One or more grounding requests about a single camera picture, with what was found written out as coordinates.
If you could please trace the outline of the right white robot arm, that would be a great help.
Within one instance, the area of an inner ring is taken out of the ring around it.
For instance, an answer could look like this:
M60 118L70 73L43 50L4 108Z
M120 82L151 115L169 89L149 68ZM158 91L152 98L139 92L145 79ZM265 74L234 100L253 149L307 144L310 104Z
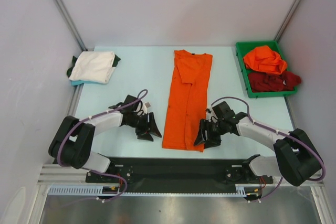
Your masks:
M194 146L219 146L225 134L235 134L256 141L274 152L274 156L256 154L246 160L243 179L254 183L261 176L276 176L293 186L305 181L321 181L326 167L304 130L284 131L255 120L249 111L235 113L227 98L215 100L201 119Z

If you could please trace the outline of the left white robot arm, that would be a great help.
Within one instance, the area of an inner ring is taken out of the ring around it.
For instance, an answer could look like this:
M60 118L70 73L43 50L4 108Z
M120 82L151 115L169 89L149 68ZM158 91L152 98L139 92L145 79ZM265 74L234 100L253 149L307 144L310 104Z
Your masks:
M82 120L71 115L65 117L49 146L49 156L60 166L94 170L103 181L112 181L116 169L108 157L91 150L93 139L124 125L135 129L139 140L152 142L153 136L162 137L154 113L148 111L149 104L142 102L142 98L140 94L137 97L127 95L123 102Z

